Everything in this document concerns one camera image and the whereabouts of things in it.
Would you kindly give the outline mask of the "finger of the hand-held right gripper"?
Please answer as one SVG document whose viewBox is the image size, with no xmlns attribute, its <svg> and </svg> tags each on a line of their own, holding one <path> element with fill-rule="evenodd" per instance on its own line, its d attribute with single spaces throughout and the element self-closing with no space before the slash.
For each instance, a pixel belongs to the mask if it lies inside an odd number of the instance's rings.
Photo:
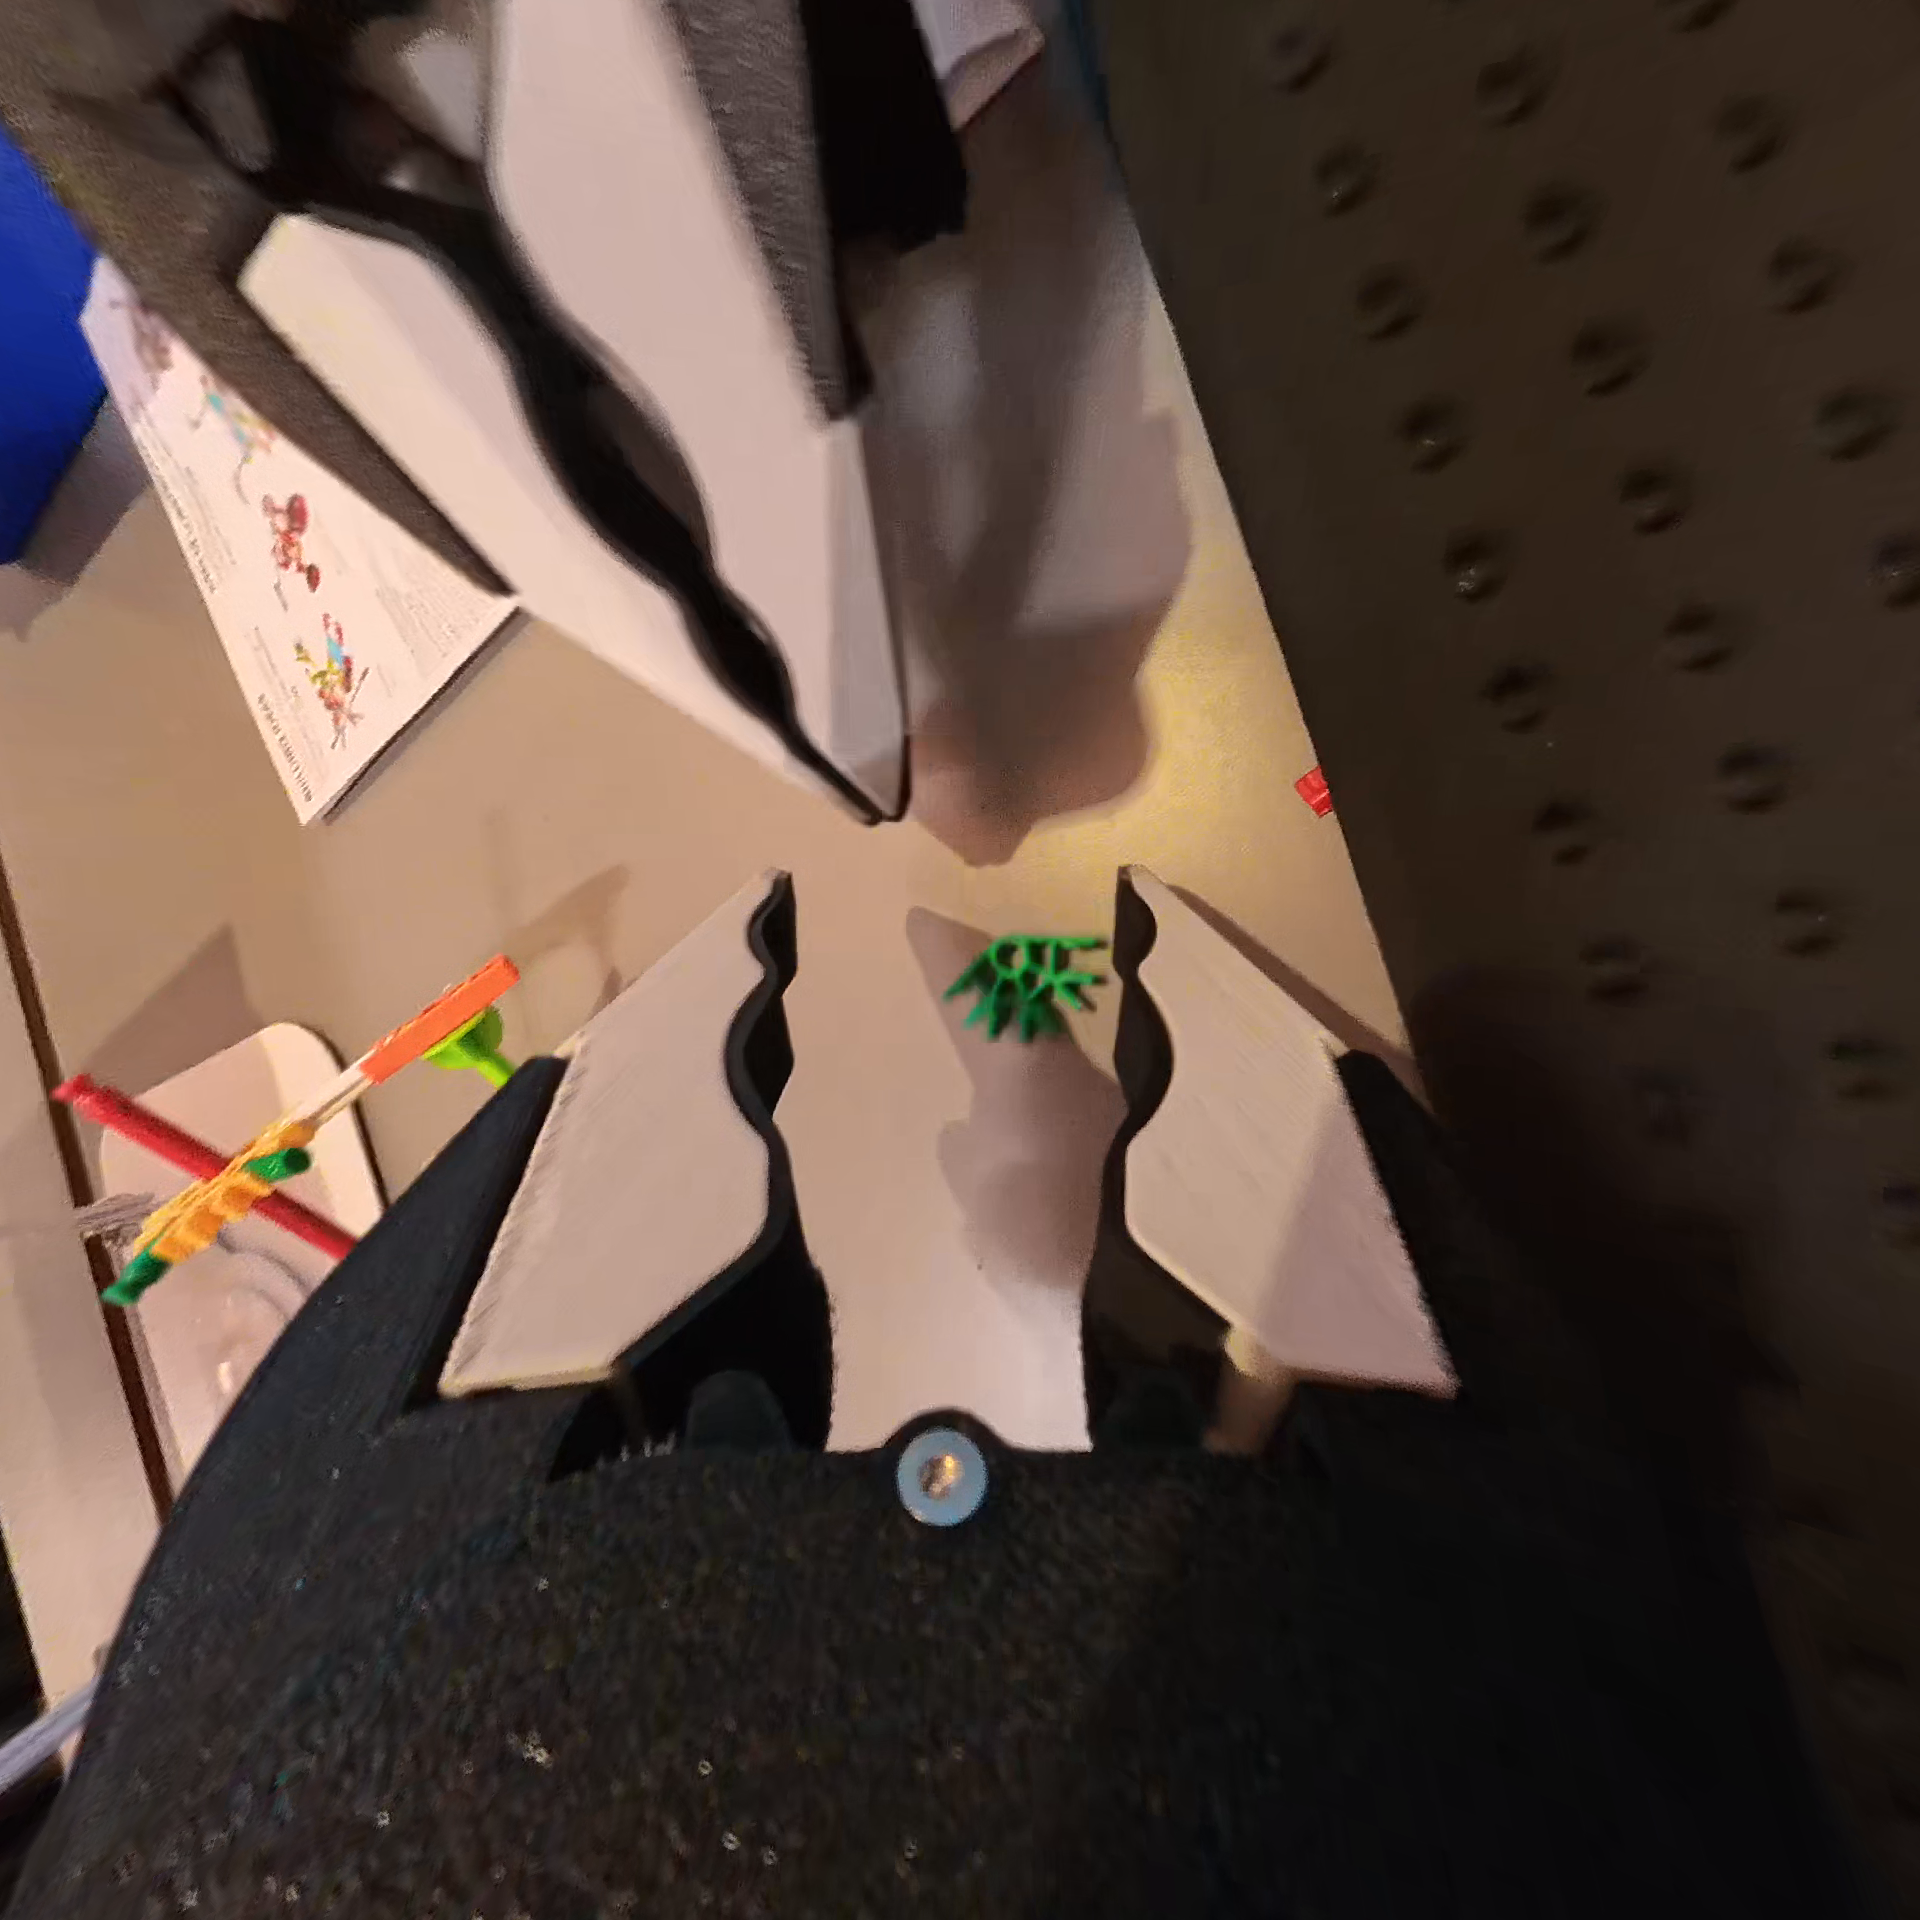
<svg viewBox="0 0 1920 1920">
<path fill-rule="evenodd" d="M 485 186 L 585 356 L 585 517 L 693 693 L 853 813 L 903 813 L 898 635 L 795 3 L 495 3 Z"/>
<path fill-rule="evenodd" d="M 853 508 L 853 541 L 803 565 L 706 572 L 769 667 L 746 688 L 708 660 L 708 626 L 601 535 L 566 493 L 507 348 L 452 277 L 418 250 L 312 216 L 277 216 L 240 269 L 240 295 L 308 372 L 485 559 L 523 609 L 768 769 L 889 818 L 889 609 L 853 445 L 814 476 Z M 746 693 L 783 693 L 763 709 Z"/>
</svg>

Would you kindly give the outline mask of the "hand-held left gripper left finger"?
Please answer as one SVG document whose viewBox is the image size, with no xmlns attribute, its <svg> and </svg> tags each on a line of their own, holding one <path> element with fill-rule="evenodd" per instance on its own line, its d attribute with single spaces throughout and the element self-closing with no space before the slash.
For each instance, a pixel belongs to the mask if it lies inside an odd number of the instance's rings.
<svg viewBox="0 0 1920 1920">
<path fill-rule="evenodd" d="M 795 947 L 792 879 L 769 868 L 566 1046 L 439 1390 L 607 1381 L 795 1226 L 777 1130 Z"/>
</svg>

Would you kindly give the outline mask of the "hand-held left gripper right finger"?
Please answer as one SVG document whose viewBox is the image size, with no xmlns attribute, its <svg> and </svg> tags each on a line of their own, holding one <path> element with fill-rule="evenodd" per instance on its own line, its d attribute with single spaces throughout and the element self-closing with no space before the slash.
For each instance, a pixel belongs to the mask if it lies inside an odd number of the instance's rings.
<svg viewBox="0 0 1920 1920">
<path fill-rule="evenodd" d="M 1256 1454 L 1304 1385 L 1452 1402 L 1349 1089 L 1374 1053 L 1142 866 L 1117 875 L 1114 970 L 1114 1261 L 1223 1324 L 1200 1444 Z"/>
</svg>

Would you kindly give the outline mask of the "green connector piece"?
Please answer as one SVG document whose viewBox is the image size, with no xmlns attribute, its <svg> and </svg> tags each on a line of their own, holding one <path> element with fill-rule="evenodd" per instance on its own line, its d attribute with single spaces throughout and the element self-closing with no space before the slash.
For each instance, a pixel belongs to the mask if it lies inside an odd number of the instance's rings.
<svg viewBox="0 0 1920 1920">
<path fill-rule="evenodd" d="M 963 1025 L 990 1041 L 1060 1039 L 1068 1017 L 1093 1011 L 1108 951 L 1096 933 L 999 933 L 947 983 L 942 1002 L 967 1002 Z"/>
</svg>

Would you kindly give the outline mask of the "colourful construction toy model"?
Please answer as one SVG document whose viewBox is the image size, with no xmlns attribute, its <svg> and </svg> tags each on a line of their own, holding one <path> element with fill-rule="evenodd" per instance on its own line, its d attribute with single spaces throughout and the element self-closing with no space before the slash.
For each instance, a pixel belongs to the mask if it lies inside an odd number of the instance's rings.
<svg viewBox="0 0 1920 1920">
<path fill-rule="evenodd" d="M 90 1073 L 75 1073 L 57 1083 L 53 1089 L 56 1104 L 93 1120 L 112 1136 L 132 1140 L 188 1174 L 185 1187 L 139 1221 L 127 1257 L 100 1291 L 100 1304 L 112 1309 L 138 1306 L 164 1276 L 206 1254 L 226 1226 L 240 1224 L 255 1210 L 264 1210 L 272 1224 L 280 1224 L 308 1246 L 342 1261 L 355 1246 L 355 1237 L 293 1202 L 288 1183 L 312 1164 L 320 1132 L 400 1067 L 433 1062 L 448 1070 L 474 1070 L 494 1086 L 501 1086 L 511 1078 L 511 1065 L 498 1053 L 495 1002 L 515 983 L 515 962 L 507 954 L 488 956 L 477 973 L 448 986 L 407 1022 L 385 1032 L 316 1094 L 273 1115 L 272 1126 L 226 1160 L 168 1120 L 161 1120 L 129 1094 L 99 1083 Z"/>
</svg>

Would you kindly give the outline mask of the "blue bin with papers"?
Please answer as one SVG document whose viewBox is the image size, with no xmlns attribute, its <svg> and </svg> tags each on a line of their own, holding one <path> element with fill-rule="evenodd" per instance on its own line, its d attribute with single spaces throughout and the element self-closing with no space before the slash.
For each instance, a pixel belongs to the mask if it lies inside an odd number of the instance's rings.
<svg viewBox="0 0 1920 1920">
<path fill-rule="evenodd" d="M 2 135 L 2 565 L 15 565 L 103 397 L 81 331 L 93 247 Z"/>
</svg>

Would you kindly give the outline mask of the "illustrated instruction booklet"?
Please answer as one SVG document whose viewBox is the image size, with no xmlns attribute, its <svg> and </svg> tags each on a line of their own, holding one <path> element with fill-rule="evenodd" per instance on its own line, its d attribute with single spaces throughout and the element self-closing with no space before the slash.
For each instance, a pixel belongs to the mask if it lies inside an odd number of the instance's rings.
<svg viewBox="0 0 1920 1920">
<path fill-rule="evenodd" d="M 99 258 L 81 331 L 299 823 L 515 622 L 221 383 Z"/>
</svg>

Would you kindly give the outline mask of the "white document stand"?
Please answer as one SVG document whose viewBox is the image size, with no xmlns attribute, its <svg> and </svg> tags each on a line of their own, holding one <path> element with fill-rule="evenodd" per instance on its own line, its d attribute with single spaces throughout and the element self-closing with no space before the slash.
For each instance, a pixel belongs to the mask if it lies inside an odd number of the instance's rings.
<svg viewBox="0 0 1920 1920">
<path fill-rule="evenodd" d="M 337 1070 L 340 1057 L 323 1039 L 273 1022 L 132 1096 L 230 1155 L 273 1115 L 312 1096 Z M 329 1120 L 309 1151 L 312 1164 L 291 1183 L 291 1199 L 349 1233 L 367 1232 L 385 1202 L 359 1123 L 352 1115 Z M 99 1132 L 90 1164 L 103 1199 L 149 1195 L 167 1202 L 188 1183 L 155 1151 L 112 1132 Z M 172 1496 L 191 1476 L 250 1370 L 337 1261 L 255 1210 L 155 1284 L 132 1309 L 118 1311 L 129 1329 Z"/>
</svg>

